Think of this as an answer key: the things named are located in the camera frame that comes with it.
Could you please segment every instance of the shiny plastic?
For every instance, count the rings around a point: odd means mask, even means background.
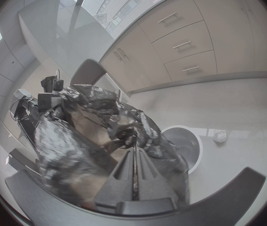
[[[188,164],[143,111],[91,85],[72,85],[59,96],[64,99],[62,109],[68,123],[47,113],[35,134],[43,182],[56,195],[83,206],[87,199],[93,207],[95,191],[116,165],[109,154],[117,148],[138,146],[178,195],[178,206],[189,204]],[[82,189],[91,186],[85,175],[97,184],[92,192]],[[75,199],[76,194],[83,195],[81,200]]]

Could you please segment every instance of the round trash bin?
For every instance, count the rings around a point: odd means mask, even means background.
[[[180,151],[180,154],[186,159],[189,167],[188,174],[193,172],[202,159],[202,141],[200,137],[194,134],[187,126],[170,126],[162,133],[167,140],[172,141]]]

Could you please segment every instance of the floor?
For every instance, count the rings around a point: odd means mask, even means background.
[[[213,81],[133,94],[161,130],[190,127],[203,143],[203,157],[189,176],[190,202],[195,203],[230,182],[243,168],[266,176],[255,202],[237,225],[245,225],[267,201],[267,78]],[[215,132],[226,131],[223,144]]]

